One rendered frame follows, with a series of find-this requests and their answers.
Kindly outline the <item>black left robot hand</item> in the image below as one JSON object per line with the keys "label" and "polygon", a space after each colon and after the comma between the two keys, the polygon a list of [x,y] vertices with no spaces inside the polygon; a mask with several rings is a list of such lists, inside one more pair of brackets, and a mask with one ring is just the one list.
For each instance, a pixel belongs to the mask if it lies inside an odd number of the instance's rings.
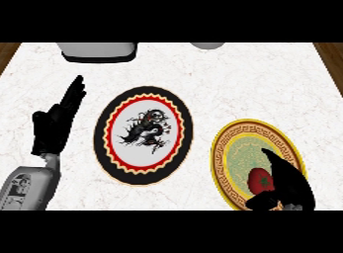
{"label": "black left robot hand", "polygon": [[42,156],[46,153],[61,154],[85,95],[83,77],[77,75],[59,103],[52,105],[48,112],[36,111],[33,113],[33,155]]}

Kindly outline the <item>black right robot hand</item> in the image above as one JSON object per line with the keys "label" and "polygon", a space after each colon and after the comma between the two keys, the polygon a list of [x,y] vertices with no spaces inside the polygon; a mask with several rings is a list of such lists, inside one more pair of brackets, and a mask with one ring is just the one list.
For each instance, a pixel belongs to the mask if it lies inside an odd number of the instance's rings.
{"label": "black right robot hand", "polygon": [[262,152],[271,161],[275,189],[259,193],[246,207],[253,211],[269,211],[283,204],[286,211],[312,211],[315,198],[305,176],[269,149],[263,148]]}

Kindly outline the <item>red tomato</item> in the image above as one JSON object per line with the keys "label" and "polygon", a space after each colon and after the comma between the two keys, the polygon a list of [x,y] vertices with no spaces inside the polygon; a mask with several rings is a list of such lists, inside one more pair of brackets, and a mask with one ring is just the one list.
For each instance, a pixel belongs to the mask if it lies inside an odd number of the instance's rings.
{"label": "red tomato", "polygon": [[274,178],[263,168],[253,168],[249,173],[249,190],[253,195],[269,192],[275,189]]}

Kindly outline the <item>gold rimmed patterned plate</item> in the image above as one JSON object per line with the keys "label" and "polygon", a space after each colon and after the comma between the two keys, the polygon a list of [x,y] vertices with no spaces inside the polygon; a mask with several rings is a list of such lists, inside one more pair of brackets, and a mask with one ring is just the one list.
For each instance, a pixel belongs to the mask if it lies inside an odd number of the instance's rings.
{"label": "gold rimmed patterned plate", "polygon": [[249,173],[263,168],[269,174],[271,161],[262,149],[272,151],[306,175],[296,147],[284,133],[259,120],[237,120],[219,130],[210,148],[210,169],[216,188],[234,210],[246,211],[255,197],[249,190]]}

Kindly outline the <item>black rimmed dragon plate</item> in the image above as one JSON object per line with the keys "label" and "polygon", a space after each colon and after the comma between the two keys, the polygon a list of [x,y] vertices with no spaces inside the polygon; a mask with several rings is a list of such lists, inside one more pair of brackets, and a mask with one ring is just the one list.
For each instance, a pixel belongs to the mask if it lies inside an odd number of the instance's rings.
{"label": "black rimmed dragon plate", "polygon": [[114,98],[96,121],[96,160],[117,181],[147,186],[176,170],[191,140],[192,121],[181,98],[163,88],[136,87]]}

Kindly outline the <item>pale grey round object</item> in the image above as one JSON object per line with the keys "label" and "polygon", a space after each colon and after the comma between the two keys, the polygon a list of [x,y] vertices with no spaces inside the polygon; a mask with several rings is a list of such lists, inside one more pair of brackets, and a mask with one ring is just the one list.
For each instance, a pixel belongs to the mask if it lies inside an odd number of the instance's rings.
{"label": "pale grey round object", "polygon": [[225,42],[191,42],[191,44],[200,49],[212,50],[219,48]]}

